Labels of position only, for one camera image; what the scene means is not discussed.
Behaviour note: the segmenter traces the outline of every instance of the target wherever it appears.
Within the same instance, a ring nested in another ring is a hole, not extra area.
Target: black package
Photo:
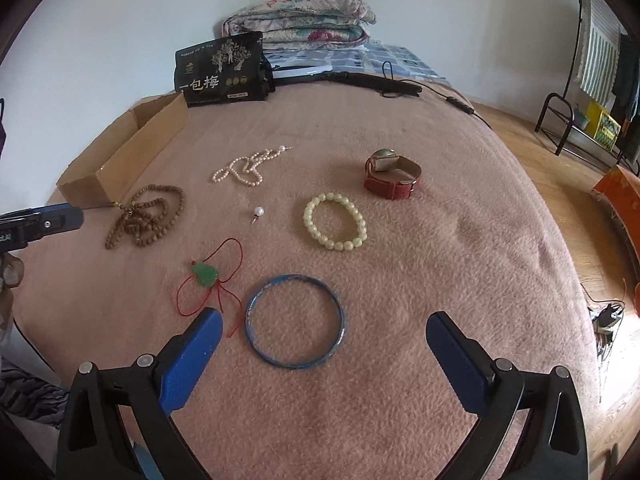
[[[207,41],[175,53],[174,87],[187,106],[264,101],[275,90],[262,33]]]

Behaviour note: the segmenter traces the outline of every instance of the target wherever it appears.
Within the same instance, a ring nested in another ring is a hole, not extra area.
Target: wristwatch
[[[389,170],[404,171],[410,178],[399,182],[380,178],[380,173]],[[388,149],[377,150],[371,155],[364,165],[364,171],[367,174],[364,187],[389,200],[409,198],[422,174],[422,168],[414,161]]]

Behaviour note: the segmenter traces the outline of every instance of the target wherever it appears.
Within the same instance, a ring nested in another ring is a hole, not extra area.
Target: beaded bracelet
[[[254,312],[255,304],[257,303],[258,298],[260,298],[262,293],[271,285],[275,285],[276,283],[288,282],[290,280],[299,280],[300,282],[311,283],[315,286],[323,288],[325,291],[327,291],[329,296],[331,296],[331,299],[334,301],[334,305],[338,310],[338,315],[340,316],[340,329],[338,330],[338,335],[336,336],[334,343],[331,345],[331,348],[329,348],[327,353],[311,361],[293,364],[277,361],[273,357],[265,354],[265,352],[260,350],[255,342],[254,331],[251,327],[251,316]],[[251,348],[253,348],[254,351],[270,365],[278,368],[287,368],[289,370],[303,370],[305,368],[311,368],[313,366],[318,366],[319,364],[324,363],[335,352],[335,349],[338,348],[338,346],[342,342],[342,338],[344,337],[344,310],[342,308],[342,305],[340,304],[338,296],[336,296],[336,293],[332,291],[331,288],[329,288],[329,286],[324,282],[321,282],[320,280],[312,278],[310,276],[303,276],[302,274],[284,274],[283,276],[277,276],[276,278],[273,278],[272,280],[266,282],[249,300],[249,303],[247,303],[246,306],[246,313],[244,314],[244,331],[246,332],[246,338],[249,340],[249,345],[251,345]]]
[[[329,202],[337,202],[338,204],[342,204],[345,206],[347,211],[351,213],[353,219],[356,221],[358,225],[358,236],[353,240],[348,240],[346,242],[334,242],[333,240],[329,240],[329,238],[323,235],[318,228],[314,225],[312,221],[312,216],[314,213],[314,209],[316,206],[328,200]],[[367,223],[364,221],[361,213],[356,208],[353,202],[350,202],[349,199],[345,196],[342,196],[340,193],[321,193],[318,196],[315,196],[311,199],[310,202],[306,204],[305,213],[302,215],[302,219],[305,221],[306,230],[309,231],[309,234],[315,240],[318,240],[318,243],[325,248],[335,251],[352,251],[354,248],[360,247],[362,243],[367,239]]]

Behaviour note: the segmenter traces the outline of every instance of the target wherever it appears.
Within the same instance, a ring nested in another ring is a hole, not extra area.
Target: screw
[[[561,379],[568,379],[569,378],[569,370],[567,370],[563,366],[557,366],[556,367],[556,375],[558,377],[560,377]]]
[[[151,366],[154,361],[154,357],[151,354],[142,354],[139,358],[136,359],[136,364],[141,368],[146,368]]]
[[[89,361],[85,361],[78,367],[78,371],[81,374],[87,374],[92,370],[93,367],[94,365],[92,363],[90,363]]]
[[[511,361],[505,359],[504,357],[498,357],[495,360],[495,366],[498,368],[498,370],[501,370],[503,372],[508,372],[513,368],[513,364],[511,363]]]

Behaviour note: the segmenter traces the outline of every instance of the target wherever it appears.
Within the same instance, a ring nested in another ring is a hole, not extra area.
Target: pearl necklace
[[[316,206],[328,200],[329,202],[337,202],[338,204],[342,204],[345,206],[347,211],[351,213],[353,219],[356,221],[358,225],[358,237],[353,240],[348,240],[346,242],[334,242],[333,240],[329,240],[329,238],[323,235],[318,228],[314,225],[312,221],[312,216],[314,213],[314,209]],[[318,243],[330,251],[352,251],[354,248],[360,247],[362,243],[367,239],[367,223],[364,221],[364,218],[360,214],[360,212],[356,209],[356,206],[353,202],[349,202],[349,199],[345,196],[342,196],[340,193],[321,193],[318,196],[315,196],[311,199],[311,202],[308,202],[305,207],[305,213],[302,215],[302,219],[305,221],[306,230],[309,231],[309,234],[315,240],[318,240]]]
[[[287,148],[285,146],[280,146],[277,150],[263,150],[261,152],[254,153],[252,156],[239,156],[232,160],[227,166],[224,168],[220,168],[213,174],[211,177],[213,182],[221,182],[226,178],[226,176],[231,173],[236,179],[245,184],[246,186],[260,186],[262,183],[262,175],[258,173],[258,166],[260,166],[263,162],[267,160],[271,160],[272,158],[276,158],[281,153],[284,153],[286,150],[290,150],[291,148]],[[242,172],[244,174],[251,173],[258,180],[247,180],[242,178],[236,170],[234,170],[233,166],[239,162],[240,160],[244,160],[244,168],[242,168]]]

